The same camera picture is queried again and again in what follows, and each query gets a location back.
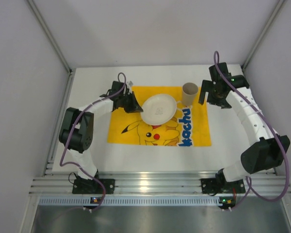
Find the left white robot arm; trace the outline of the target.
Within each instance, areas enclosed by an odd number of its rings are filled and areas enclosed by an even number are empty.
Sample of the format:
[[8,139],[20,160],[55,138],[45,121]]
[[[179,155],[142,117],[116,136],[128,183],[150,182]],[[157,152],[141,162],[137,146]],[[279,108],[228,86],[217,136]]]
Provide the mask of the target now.
[[119,108],[126,113],[143,111],[132,91],[132,82],[114,81],[111,89],[96,101],[84,107],[66,109],[59,133],[59,142],[64,145],[59,165],[76,166],[77,180],[81,183],[94,183],[94,186],[101,184],[90,152],[94,138],[94,120]]

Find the beige paper cup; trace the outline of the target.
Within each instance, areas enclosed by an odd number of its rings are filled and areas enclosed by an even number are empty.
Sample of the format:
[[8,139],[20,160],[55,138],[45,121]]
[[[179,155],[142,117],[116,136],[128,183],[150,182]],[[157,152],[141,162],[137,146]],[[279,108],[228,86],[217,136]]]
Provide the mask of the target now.
[[184,106],[191,106],[198,93],[198,86],[194,83],[185,83],[182,86],[182,100]]

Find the white paper plate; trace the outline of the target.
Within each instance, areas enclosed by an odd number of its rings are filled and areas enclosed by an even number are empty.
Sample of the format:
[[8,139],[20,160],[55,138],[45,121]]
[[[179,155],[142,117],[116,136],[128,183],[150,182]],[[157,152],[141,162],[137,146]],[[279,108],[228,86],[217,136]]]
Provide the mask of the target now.
[[176,100],[168,94],[157,94],[148,98],[142,105],[141,119],[148,125],[162,125],[175,115]]

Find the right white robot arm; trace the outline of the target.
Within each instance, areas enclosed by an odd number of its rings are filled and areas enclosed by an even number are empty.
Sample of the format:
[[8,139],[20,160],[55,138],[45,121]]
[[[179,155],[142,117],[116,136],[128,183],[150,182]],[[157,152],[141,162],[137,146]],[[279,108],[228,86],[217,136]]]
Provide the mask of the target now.
[[251,174],[282,165],[283,152],[287,152],[290,140],[280,136],[261,118],[262,111],[256,104],[248,81],[243,75],[233,76],[226,63],[209,67],[210,80],[203,80],[198,99],[222,109],[233,109],[239,118],[249,141],[238,161],[219,170],[215,179],[220,188],[226,188]]

